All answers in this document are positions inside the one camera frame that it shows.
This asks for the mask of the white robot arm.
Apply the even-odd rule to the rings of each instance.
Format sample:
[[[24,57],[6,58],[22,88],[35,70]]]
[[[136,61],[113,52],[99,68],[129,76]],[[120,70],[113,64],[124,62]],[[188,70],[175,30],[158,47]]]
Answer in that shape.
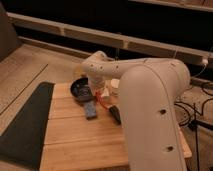
[[[91,79],[119,80],[118,102],[131,171],[187,171],[174,101],[190,84],[180,60],[110,61],[97,51],[82,63]]]

